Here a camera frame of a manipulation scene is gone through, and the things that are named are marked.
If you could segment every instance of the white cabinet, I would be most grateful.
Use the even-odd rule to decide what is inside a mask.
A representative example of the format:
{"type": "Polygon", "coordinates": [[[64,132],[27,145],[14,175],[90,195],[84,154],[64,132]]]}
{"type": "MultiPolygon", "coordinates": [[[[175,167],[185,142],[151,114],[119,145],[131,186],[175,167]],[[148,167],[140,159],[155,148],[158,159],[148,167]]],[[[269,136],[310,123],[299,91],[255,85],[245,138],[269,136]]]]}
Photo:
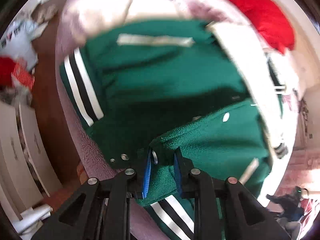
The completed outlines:
{"type": "Polygon", "coordinates": [[[21,220],[22,216],[13,202],[8,189],[0,175],[0,203],[10,221],[21,220]]]}
{"type": "Polygon", "coordinates": [[[42,200],[25,160],[15,108],[0,102],[1,176],[19,212],[42,200]]]}
{"type": "Polygon", "coordinates": [[[62,188],[62,185],[50,164],[47,153],[45,152],[34,109],[23,105],[19,105],[19,109],[23,137],[31,164],[35,169],[42,187],[50,197],[53,192],[62,188]]]}

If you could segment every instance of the red cloth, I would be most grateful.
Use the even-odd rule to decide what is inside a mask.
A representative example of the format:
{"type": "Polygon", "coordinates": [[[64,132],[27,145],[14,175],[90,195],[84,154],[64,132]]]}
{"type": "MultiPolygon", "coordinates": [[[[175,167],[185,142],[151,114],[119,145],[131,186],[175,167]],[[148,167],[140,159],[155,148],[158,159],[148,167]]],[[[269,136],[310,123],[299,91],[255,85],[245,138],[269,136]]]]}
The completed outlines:
{"type": "Polygon", "coordinates": [[[0,57],[0,85],[12,87],[11,73],[16,63],[9,57],[0,57]]]}
{"type": "Polygon", "coordinates": [[[301,202],[301,207],[304,208],[304,217],[300,223],[302,225],[301,235],[305,235],[311,228],[320,211],[320,201],[314,199],[304,199],[301,202]]]}
{"type": "Polygon", "coordinates": [[[284,54],[287,47],[294,49],[294,32],[291,24],[271,0],[229,0],[252,22],[268,44],[284,54]]]}
{"type": "Polygon", "coordinates": [[[16,65],[12,71],[12,76],[19,81],[20,85],[27,87],[30,91],[32,90],[33,84],[35,83],[35,77],[30,75],[20,63],[16,62],[16,65]]]}

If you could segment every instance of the white bag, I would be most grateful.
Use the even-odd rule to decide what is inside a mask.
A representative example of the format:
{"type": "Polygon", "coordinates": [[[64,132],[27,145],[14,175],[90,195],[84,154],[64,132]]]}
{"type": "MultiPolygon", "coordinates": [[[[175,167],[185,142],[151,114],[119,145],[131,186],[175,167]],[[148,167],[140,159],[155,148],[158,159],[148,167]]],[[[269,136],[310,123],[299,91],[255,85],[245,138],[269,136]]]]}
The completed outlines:
{"type": "Polygon", "coordinates": [[[37,27],[38,24],[32,20],[15,20],[1,38],[0,55],[9,56],[13,60],[22,57],[28,62],[27,71],[30,71],[38,62],[38,55],[30,39],[37,27]]]}

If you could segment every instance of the white patch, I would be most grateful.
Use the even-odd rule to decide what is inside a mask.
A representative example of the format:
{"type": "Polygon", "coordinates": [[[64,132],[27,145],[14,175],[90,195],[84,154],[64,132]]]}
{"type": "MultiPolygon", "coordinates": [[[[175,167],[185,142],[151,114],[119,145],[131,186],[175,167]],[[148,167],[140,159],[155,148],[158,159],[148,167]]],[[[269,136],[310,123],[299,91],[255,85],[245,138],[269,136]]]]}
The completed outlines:
{"type": "Polygon", "coordinates": [[[223,121],[223,122],[228,121],[228,120],[229,120],[229,117],[230,117],[230,113],[229,113],[229,112],[225,113],[224,116],[223,116],[223,118],[222,118],[222,121],[223,121]]]}
{"type": "Polygon", "coordinates": [[[244,173],[241,175],[239,182],[244,185],[248,179],[250,179],[251,175],[255,172],[255,170],[259,167],[259,160],[258,158],[254,158],[248,167],[245,169],[244,173]]]}
{"type": "Polygon", "coordinates": [[[201,115],[198,115],[198,116],[193,117],[192,120],[193,120],[193,121],[196,121],[196,120],[198,120],[198,119],[200,119],[200,118],[201,118],[201,115]]]}
{"type": "Polygon", "coordinates": [[[191,47],[195,41],[192,37],[172,37],[172,36],[146,36],[122,33],[119,34],[117,44],[121,45],[148,45],[148,46],[168,46],[175,45],[181,47],[191,47]]]}

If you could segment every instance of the wooden floor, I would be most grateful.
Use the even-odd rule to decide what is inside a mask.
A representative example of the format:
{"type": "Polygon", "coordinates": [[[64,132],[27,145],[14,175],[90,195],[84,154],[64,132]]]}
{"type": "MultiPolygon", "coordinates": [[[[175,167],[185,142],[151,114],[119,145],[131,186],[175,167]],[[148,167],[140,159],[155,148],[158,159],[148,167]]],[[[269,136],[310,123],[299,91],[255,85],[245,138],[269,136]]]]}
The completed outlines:
{"type": "Polygon", "coordinates": [[[69,133],[60,103],[55,77],[55,41],[62,8],[66,0],[50,0],[33,12],[55,4],[58,14],[49,22],[41,37],[32,45],[38,53],[39,63],[35,69],[35,85],[32,90],[32,107],[49,160],[62,184],[77,178],[76,167],[80,161],[69,133]]]}

